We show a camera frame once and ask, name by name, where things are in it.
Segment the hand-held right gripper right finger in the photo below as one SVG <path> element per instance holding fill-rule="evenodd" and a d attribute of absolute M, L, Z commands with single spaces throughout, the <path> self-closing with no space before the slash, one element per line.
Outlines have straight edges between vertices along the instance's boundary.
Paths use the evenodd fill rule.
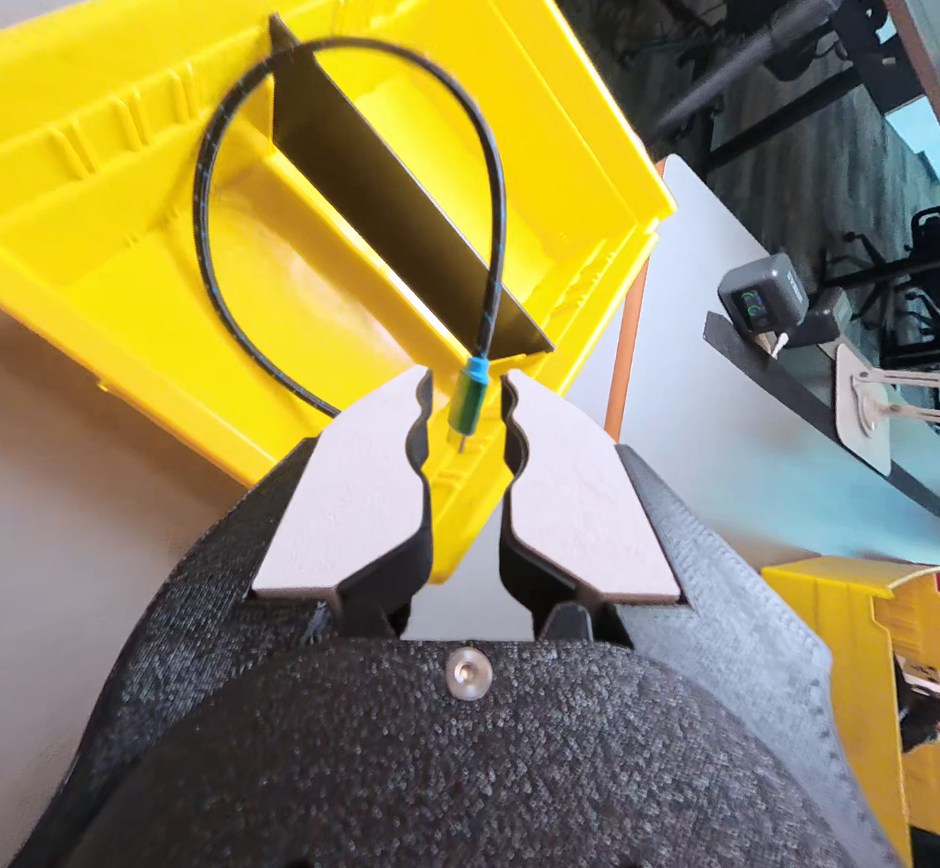
<path fill-rule="evenodd" d="M 503 376 L 509 531 L 524 554 L 603 602 L 675 604 L 681 588 L 614 440 L 520 370 Z"/>

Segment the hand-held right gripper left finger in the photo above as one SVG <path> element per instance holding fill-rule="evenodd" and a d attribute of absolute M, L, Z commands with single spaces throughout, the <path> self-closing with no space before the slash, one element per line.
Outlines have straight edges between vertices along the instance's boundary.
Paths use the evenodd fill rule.
<path fill-rule="evenodd" d="M 323 430 L 255 575 L 257 596 L 410 600 L 428 582 L 432 398 L 432 372 L 414 366 Z"/>

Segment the yellow plastic bin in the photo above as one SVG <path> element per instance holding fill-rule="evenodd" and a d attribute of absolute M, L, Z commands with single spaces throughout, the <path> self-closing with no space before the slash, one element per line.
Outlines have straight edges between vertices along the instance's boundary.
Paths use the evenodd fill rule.
<path fill-rule="evenodd" d="M 896 673 L 938 686 L 938 567 L 824 556 L 761 575 L 829 648 L 844 750 L 901 864 L 914 866 L 911 830 L 938 834 L 938 742 L 902 749 Z"/>
<path fill-rule="evenodd" d="M 677 208 L 553 0 L 89 0 L 2 31 L 2 309 L 247 486 L 328 419 L 249 357 L 197 265 L 194 170 L 233 84 L 301 41 L 400 44 L 453 75 L 498 145 L 508 192 L 499 321 L 547 345 L 493 344 L 478 430 L 447 446 L 481 283 L 435 315 L 294 158 L 267 76 L 211 181 L 213 267 L 229 310 L 286 375 L 344 409 L 414 365 L 433 371 L 431 582 L 450 576 L 510 480 L 500 375 L 565 393 Z"/>

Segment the black office chair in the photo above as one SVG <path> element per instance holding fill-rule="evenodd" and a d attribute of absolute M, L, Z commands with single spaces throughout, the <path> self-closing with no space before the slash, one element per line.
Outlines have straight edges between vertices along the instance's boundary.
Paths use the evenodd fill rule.
<path fill-rule="evenodd" d="M 888 370 L 938 368 L 939 206 L 911 219 L 912 241 L 904 258 L 886 263 L 875 288 L 879 294 L 879 355 Z M 903 344 L 898 323 L 919 323 L 920 340 Z"/>

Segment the black HDMI switch box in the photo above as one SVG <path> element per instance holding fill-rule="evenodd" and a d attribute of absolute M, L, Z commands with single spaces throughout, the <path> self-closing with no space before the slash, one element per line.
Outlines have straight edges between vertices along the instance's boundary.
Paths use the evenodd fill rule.
<path fill-rule="evenodd" d="M 274 67 L 273 139 L 469 352 L 488 265 L 309 53 Z"/>

